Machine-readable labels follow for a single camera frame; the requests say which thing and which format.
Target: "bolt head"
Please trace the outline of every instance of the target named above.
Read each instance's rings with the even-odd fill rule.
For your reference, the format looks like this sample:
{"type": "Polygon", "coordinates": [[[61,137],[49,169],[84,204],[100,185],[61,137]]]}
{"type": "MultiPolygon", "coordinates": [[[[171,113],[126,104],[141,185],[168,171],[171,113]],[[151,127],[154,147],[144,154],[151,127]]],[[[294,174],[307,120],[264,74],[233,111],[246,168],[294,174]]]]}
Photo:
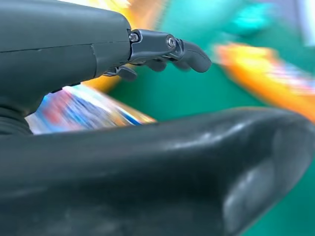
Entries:
{"type": "Polygon", "coordinates": [[[137,41],[139,41],[139,35],[137,35],[136,33],[131,33],[131,34],[129,34],[129,40],[131,42],[133,42],[133,43],[137,42],[137,41]]]}
{"type": "Polygon", "coordinates": [[[176,47],[176,40],[171,35],[168,35],[166,38],[166,44],[169,49],[174,49],[176,47]]]}

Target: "green surface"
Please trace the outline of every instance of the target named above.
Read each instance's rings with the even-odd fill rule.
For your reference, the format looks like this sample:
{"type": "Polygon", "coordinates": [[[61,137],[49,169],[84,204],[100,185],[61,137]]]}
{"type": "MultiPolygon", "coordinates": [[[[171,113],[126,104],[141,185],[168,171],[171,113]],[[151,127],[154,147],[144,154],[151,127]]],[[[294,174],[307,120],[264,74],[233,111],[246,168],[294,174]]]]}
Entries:
{"type": "MultiPolygon", "coordinates": [[[[210,52],[211,42],[218,41],[218,33],[241,5],[241,0],[172,0],[159,30],[193,41],[210,52]]],[[[243,42],[276,48],[287,61],[307,71],[314,69],[314,52],[302,47],[295,34],[278,24],[243,42]]],[[[204,74],[181,72],[172,65],[162,73],[144,67],[137,72],[135,82],[122,82],[110,95],[160,121],[231,107],[264,106],[233,84],[217,65],[204,74]]],[[[245,235],[315,235],[312,224],[315,222],[313,179],[315,164],[286,199],[245,235]]]]}

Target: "robotic hand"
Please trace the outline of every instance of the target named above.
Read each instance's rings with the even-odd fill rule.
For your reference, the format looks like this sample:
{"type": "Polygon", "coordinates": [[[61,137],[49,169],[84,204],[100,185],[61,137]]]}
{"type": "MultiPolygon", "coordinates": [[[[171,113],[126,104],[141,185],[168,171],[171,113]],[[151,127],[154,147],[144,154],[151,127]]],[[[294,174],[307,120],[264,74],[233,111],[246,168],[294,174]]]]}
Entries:
{"type": "Polygon", "coordinates": [[[2,0],[0,35],[0,107],[6,108],[0,117],[12,111],[24,117],[48,93],[103,74],[134,79],[128,63],[154,71],[168,61],[197,72],[211,66],[193,43],[131,30],[116,12],[54,0],[2,0]]]}

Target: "colorful packaging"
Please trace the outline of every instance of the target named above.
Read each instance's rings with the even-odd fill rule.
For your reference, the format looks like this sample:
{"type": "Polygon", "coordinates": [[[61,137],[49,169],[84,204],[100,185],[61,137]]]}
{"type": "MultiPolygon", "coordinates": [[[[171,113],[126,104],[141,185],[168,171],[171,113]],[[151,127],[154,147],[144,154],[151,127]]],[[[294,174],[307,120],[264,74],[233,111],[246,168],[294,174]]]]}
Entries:
{"type": "Polygon", "coordinates": [[[64,87],[45,96],[26,118],[34,134],[140,125],[154,122],[128,106],[85,85],[64,87]]]}
{"type": "Polygon", "coordinates": [[[218,46],[216,52],[236,83],[266,102],[315,122],[315,80],[311,74],[282,60],[270,48],[231,43],[218,46]]]}

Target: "prosthetic hand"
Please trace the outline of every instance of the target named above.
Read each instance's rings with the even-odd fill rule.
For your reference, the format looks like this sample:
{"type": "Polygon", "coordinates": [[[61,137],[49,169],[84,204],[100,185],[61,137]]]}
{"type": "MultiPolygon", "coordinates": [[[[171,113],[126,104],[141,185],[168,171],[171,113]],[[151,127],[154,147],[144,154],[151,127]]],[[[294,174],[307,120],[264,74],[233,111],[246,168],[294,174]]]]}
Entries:
{"type": "Polygon", "coordinates": [[[144,126],[30,134],[45,94],[127,63],[205,72],[199,47],[131,31],[120,14],[49,0],[0,1],[0,235],[236,236],[311,163],[313,126],[236,109],[144,126]]]}
{"type": "Polygon", "coordinates": [[[199,47],[168,33],[131,30],[116,12],[54,0],[0,1],[0,106],[23,116],[64,86],[100,75],[131,80],[125,64],[162,71],[205,72],[210,59],[199,47]]]}

